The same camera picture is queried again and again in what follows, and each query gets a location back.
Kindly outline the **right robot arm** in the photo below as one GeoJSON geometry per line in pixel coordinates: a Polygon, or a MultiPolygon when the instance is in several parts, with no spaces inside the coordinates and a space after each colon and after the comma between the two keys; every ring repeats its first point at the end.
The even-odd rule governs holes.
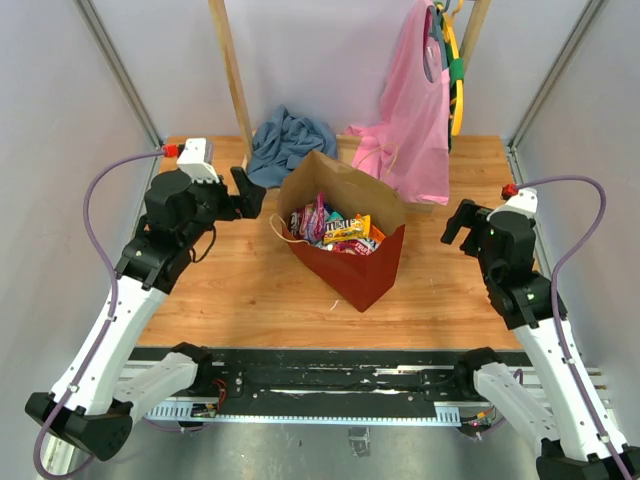
{"type": "Polygon", "coordinates": [[[528,443],[541,479],[636,479],[639,450],[606,411],[575,345],[564,305],[551,282],[534,269],[533,191],[496,209],[463,200],[441,240],[462,228],[460,249],[477,258],[488,297],[524,348],[546,400],[537,400],[489,347],[464,353],[453,387],[466,400],[486,399],[528,443]]]}

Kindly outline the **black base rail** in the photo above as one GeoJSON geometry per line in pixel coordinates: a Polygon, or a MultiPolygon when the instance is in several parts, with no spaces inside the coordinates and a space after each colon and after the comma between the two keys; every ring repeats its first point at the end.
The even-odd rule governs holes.
{"type": "Polygon", "coordinates": [[[212,384],[150,409],[155,422],[460,426],[487,400],[455,350],[214,349],[212,384]]]}

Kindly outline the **orange Fox's fruits bag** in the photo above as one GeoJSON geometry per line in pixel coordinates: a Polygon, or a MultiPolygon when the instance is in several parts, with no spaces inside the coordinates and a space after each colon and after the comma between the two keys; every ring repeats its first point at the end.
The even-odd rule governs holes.
{"type": "Polygon", "coordinates": [[[364,227],[362,239],[366,239],[375,245],[380,245],[384,241],[386,238],[385,234],[374,225],[370,215],[358,214],[356,220],[364,227]]]}

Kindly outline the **blue crumpled cloth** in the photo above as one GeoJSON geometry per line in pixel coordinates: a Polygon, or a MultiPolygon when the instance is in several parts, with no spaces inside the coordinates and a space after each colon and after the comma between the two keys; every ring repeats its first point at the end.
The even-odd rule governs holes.
{"type": "Polygon", "coordinates": [[[267,189],[280,187],[313,150],[338,158],[336,134],[326,123],[292,115],[284,105],[278,106],[258,127],[252,147],[248,177],[267,189]]]}

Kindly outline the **yellow hanger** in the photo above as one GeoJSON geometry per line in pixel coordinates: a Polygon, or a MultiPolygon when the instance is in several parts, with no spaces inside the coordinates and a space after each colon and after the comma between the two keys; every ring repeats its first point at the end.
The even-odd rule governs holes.
{"type": "Polygon", "coordinates": [[[444,53],[446,55],[446,66],[449,71],[449,137],[453,139],[458,136],[462,127],[464,117],[464,60],[462,59],[456,35],[454,32],[454,17],[463,5],[460,1],[454,11],[449,14],[449,1],[437,1],[435,3],[438,13],[438,29],[444,41],[444,53]]]}

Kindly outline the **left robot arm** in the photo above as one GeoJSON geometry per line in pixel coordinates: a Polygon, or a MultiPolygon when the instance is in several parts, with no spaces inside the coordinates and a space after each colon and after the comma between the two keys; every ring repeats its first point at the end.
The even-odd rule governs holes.
{"type": "Polygon", "coordinates": [[[238,188],[220,179],[195,180],[181,169],[157,175],[144,195],[145,212],[116,264],[111,288],[96,323],[59,381],[34,392],[25,411],[55,436],[106,461],[127,441],[133,426],[180,391],[200,396],[214,384],[211,353],[182,342],[155,366],[123,382],[121,372],[142,330],[196,262],[195,244],[218,221],[255,219],[265,188],[234,167],[238,188]]]}

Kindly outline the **grey hanger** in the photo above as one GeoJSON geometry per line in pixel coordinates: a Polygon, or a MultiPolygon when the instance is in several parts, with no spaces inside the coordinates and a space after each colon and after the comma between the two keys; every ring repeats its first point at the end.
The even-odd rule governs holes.
{"type": "Polygon", "coordinates": [[[425,16],[423,39],[423,64],[426,79],[434,82],[438,72],[448,68],[444,35],[440,25],[441,15],[434,4],[428,5],[425,16]]]}

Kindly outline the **yellow M&M's packet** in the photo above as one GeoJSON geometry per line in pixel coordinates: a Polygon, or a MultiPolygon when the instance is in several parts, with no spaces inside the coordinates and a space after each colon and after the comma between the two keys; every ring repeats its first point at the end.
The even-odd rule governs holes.
{"type": "Polygon", "coordinates": [[[335,220],[326,224],[323,244],[364,238],[369,234],[369,220],[365,217],[335,220]]]}

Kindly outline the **brown red paper bag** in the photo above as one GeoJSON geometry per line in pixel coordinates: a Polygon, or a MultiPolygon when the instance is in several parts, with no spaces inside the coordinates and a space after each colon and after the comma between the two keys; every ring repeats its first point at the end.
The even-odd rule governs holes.
{"type": "Polygon", "coordinates": [[[356,310],[366,311],[393,287],[405,233],[404,202],[382,181],[339,160],[311,151],[283,181],[276,213],[269,220],[276,235],[312,272],[356,310]],[[366,239],[323,244],[296,240],[289,232],[292,212],[324,193],[327,223],[371,220],[386,236],[380,245],[366,239]]]}

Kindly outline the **pink shirt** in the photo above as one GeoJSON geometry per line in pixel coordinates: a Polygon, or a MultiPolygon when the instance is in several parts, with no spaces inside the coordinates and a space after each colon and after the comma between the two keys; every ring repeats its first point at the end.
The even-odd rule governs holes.
{"type": "Polygon", "coordinates": [[[416,2],[402,28],[379,100],[376,125],[352,125],[360,138],[352,166],[383,181],[406,202],[449,201],[448,68],[429,83],[423,64],[427,6],[416,2]]]}

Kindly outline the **green hanger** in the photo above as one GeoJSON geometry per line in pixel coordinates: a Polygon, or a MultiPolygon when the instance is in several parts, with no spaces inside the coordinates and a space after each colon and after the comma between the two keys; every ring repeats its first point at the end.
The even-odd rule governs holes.
{"type": "Polygon", "coordinates": [[[452,149],[453,138],[459,135],[464,117],[464,61],[461,58],[450,62],[449,74],[449,149],[452,149]]]}

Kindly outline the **purple snack packet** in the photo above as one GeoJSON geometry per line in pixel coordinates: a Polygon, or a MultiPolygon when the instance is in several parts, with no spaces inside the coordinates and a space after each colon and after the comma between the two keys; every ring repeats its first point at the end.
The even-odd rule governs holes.
{"type": "Polygon", "coordinates": [[[292,212],[289,232],[296,240],[316,244],[324,237],[328,218],[324,193],[319,192],[313,202],[292,212]]]}

